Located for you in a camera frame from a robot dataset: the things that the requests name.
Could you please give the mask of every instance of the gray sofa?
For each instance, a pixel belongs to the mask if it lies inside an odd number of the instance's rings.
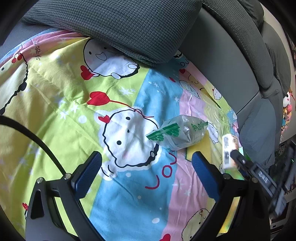
[[[237,114],[245,152],[268,168],[279,146],[282,99],[291,76],[283,43],[263,15],[257,0],[203,0],[179,49]],[[19,22],[0,47],[0,57],[47,28]]]

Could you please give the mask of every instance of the pink stripe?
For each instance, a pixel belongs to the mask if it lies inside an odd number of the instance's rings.
[[[31,40],[26,41],[23,45],[21,45],[19,49],[15,51],[15,53],[7,56],[7,58],[0,63],[0,67],[4,65],[8,60],[13,58],[16,53],[22,53],[25,59],[28,61],[29,59],[38,54],[42,56],[43,53],[57,46],[59,42],[62,40],[68,41],[71,38],[77,37],[83,37],[83,35],[68,30],[60,30],[36,36]],[[35,50],[37,46],[39,46],[39,48],[41,49],[39,53],[37,53],[36,51],[31,51]]]
[[[208,195],[190,161],[185,160],[185,150],[177,152],[177,171],[169,205],[169,215],[162,237],[170,234],[171,240],[182,240],[182,231],[189,219],[206,208]]]
[[[203,86],[206,84],[207,82],[207,78],[198,70],[197,67],[194,66],[193,63],[189,62],[189,64],[186,67],[186,70],[188,70],[188,72],[197,79],[197,81],[199,81]]]
[[[204,109],[205,102],[203,100],[192,96],[187,90],[183,90],[183,94],[180,98],[180,115],[195,116],[203,121],[207,121]]]
[[[204,108],[203,100],[192,96],[187,90],[183,91],[180,98],[180,115],[195,116],[206,121]],[[169,204],[168,222],[162,234],[162,237],[170,234],[171,240],[182,240],[182,231],[189,219],[207,205],[208,195],[191,162],[185,159],[185,151],[182,149],[177,152],[175,186]]]

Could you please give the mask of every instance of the wall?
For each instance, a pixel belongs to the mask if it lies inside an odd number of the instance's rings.
[[[288,40],[286,39],[283,28],[281,27],[279,22],[276,20],[276,18],[264,6],[263,6],[263,9],[264,9],[264,21],[266,21],[269,25],[271,25],[274,28],[274,30],[278,33],[278,35],[280,36],[285,46],[286,52],[288,54],[290,69],[291,69],[291,90],[293,91],[293,95],[296,98],[296,87],[295,87],[296,70],[293,65],[292,55],[289,48]],[[293,98],[291,98],[291,105],[293,106],[291,121],[288,125],[288,128],[285,130],[283,134],[283,138],[281,142],[284,142],[285,140],[291,138],[296,134],[296,110],[295,110],[295,101],[293,100]]]

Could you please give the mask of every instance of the metal screw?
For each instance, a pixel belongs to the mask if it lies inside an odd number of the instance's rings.
[[[224,179],[227,179],[227,180],[229,180],[229,179],[231,178],[231,176],[230,176],[228,173],[224,173],[224,174],[222,175],[222,177],[223,177]]]
[[[42,183],[42,181],[43,181],[43,178],[42,177],[39,177],[39,178],[37,178],[37,180],[36,180],[36,182],[39,184],[39,183]]]
[[[255,177],[252,177],[251,180],[252,180],[253,183],[257,183],[258,182],[258,179],[255,178]]]
[[[66,173],[66,174],[64,175],[64,179],[65,179],[65,180],[68,180],[70,177],[71,177],[71,174],[70,174],[70,173]]]

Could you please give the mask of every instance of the stuffed toy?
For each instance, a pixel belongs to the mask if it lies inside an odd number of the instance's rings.
[[[291,104],[290,102],[290,93],[287,92],[287,94],[285,95],[285,97],[283,98],[283,107],[286,108],[289,104]]]
[[[283,122],[281,127],[281,133],[288,128],[288,124],[291,120],[292,116],[292,105],[291,105],[291,97],[294,99],[291,88],[283,98]]]
[[[289,114],[292,111],[292,105],[287,105],[287,114]]]

